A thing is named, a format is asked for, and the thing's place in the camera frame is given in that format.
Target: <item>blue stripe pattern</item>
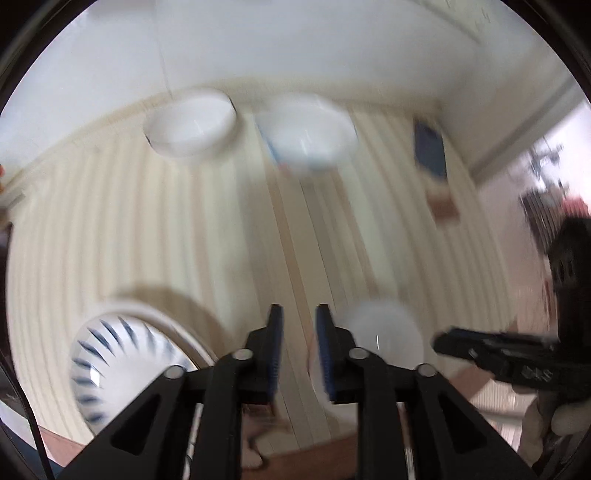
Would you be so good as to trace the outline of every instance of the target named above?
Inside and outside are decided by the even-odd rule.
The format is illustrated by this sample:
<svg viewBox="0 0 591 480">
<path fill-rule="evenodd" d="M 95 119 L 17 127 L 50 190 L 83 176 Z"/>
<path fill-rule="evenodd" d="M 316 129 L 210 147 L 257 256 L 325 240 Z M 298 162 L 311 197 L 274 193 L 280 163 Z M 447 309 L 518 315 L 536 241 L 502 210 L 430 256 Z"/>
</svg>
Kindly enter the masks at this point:
<svg viewBox="0 0 591 480">
<path fill-rule="evenodd" d="M 90 378 L 72 377 L 72 380 L 81 387 L 96 387 L 96 384 Z"/>
<path fill-rule="evenodd" d="M 76 401 L 81 405 L 91 405 L 93 403 L 101 402 L 102 400 L 94 395 L 81 395 L 76 398 Z"/>
<path fill-rule="evenodd" d="M 106 347 L 109 352 L 113 353 L 113 349 L 111 348 L 111 345 L 109 344 L 109 342 L 107 342 L 107 339 L 105 337 L 103 337 L 102 333 L 97 332 L 96 330 L 89 328 L 88 331 L 90 333 L 92 333 L 92 336 L 94 338 L 96 338 L 102 346 Z"/>
<path fill-rule="evenodd" d="M 100 359 L 101 359 L 101 360 L 102 360 L 104 363 L 106 363 L 106 364 L 107 364 L 107 360 L 105 360 L 105 359 L 103 358 L 103 356 L 102 356 L 102 355 L 99 353 L 99 351 L 98 351 L 96 348 L 94 348 L 92 345 L 89 345 L 89 344 L 88 344 L 88 343 L 86 343 L 86 342 L 82 342 L 81 340 L 78 340 L 78 343 L 79 343 L 79 344 L 80 344 L 80 346 L 81 346 L 81 347 L 82 347 L 84 350 L 86 350 L 88 353 L 92 353 L 92 355 L 94 355 L 94 356 L 95 356 L 95 357 L 97 357 L 97 358 L 100 358 Z"/>
<path fill-rule="evenodd" d="M 121 317 L 117 317 L 119 319 L 119 321 L 121 321 L 121 324 L 123 325 L 123 328 L 125 329 L 125 331 L 127 332 L 127 335 L 129 335 L 129 338 L 131 340 L 131 343 L 134 344 L 134 346 L 139 349 L 138 347 L 138 338 L 135 336 L 135 332 L 133 330 L 132 327 L 129 326 L 129 323 L 127 323 L 123 318 Z"/>
<path fill-rule="evenodd" d="M 144 323 L 144 326 L 146 327 L 146 333 L 148 335 L 148 348 L 150 349 L 150 351 L 152 352 L 152 355 L 156 353 L 156 343 L 155 343 L 155 339 L 154 339 L 154 334 L 152 333 L 152 331 L 148 328 L 148 326 Z"/>
<path fill-rule="evenodd" d="M 102 412 L 97 412 L 97 413 L 92 413 L 91 415 L 88 415 L 85 420 L 88 423 L 97 423 L 99 421 L 101 421 L 102 419 L 105 418 L 105 414 Z"/>
<path fill-rule="evenodd" d="M 117 334 L 115 329 L 104 320 L 101 320 L 100 322 L 103 324 L 103 327 L 105 327 L 107 329 L 107 331 L 111 334 L 111 336 L 115 339 L 115 341 L 117 342 L 117 345 L 119 345 L 119 347 L 123 351 L 125 351 L 125 349 L 123 348 L 123 343 L 121 343 L 121 338 L 119 338 L 119 335 Z"/>
</svg>

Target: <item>blue and white bowl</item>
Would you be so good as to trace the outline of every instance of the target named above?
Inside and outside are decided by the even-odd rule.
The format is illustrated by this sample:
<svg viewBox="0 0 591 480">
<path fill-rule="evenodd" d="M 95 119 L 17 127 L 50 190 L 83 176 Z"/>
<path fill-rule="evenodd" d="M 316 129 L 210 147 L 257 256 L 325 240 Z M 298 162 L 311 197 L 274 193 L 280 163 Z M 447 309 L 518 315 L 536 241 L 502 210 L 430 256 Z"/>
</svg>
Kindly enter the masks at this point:
<svg viewBox="0 0 591 480">
<path fill-rule="evenodd" d="M 86 323 L 71 359 L 76 405 L 95 435 L 170 365 L 197 369 L 165 334 L 128 314 L 104 314 Z"/>
</svg>

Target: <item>bowl rim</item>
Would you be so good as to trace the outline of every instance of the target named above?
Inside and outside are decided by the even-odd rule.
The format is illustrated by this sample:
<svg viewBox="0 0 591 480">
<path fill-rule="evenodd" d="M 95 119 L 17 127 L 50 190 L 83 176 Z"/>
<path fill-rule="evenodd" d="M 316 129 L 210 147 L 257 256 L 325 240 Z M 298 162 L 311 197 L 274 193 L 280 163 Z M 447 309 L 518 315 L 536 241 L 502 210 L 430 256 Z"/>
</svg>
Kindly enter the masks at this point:
<svg viewBox="0 0 591 480">
<path fill-rule="evenodd" d="M 195 136 L 193 138 L 189 138 L 187 140 L 182 141 L 167 141 L 165 139 L 158 138 L 157 136 L 154 138 L 154 130 L 157 126 L 157 122 L 160 121 L 164 115 L 172 112 L 175 109 L 187 107 L 192 102 L 203 100 L 206 98 L 213 98 L 219 100 L 220 105 L 225 105 L 228 107 L 227 111 L 223 113 L 220 122 L 214 128 L 212 128 L 211 132 L 209 132 L 206 135 L 201 135 L 200 137 Z M 203 88 L 199 90 L 192 90 L 190 93 L 186 93 L 177 99 L 172 99 L 165 105 L 159 106 L 151 112 L 149 112 L 144 121 L 142 130 L 144 136 L 146 137 L 146 140 L 158 154 L 169 157 L 185 157 L 188 155 L 204 152 L 212 148 L 214 145 L 219 143 L 224 138 L 226 138 L 235 126 L 236 119 L 236 107 L 234 106 L 231 98 L 227 94 L 225 94 L 221 90 L 216 90 L 213 88 Z M 195 142 L 195 140 L 197 139 L 199 139 L 198 145 L 196 145 Z M 158 147 L 174 147 L 172 148 L 172 150 L 177 150 L 177 152 L 183 152 L 163 153 L 161 151 L 157 151 L 154 148 L 155 145 Z M 193 150 L 193 153 L 188 153 L 186 150 Z"/>
</svg>

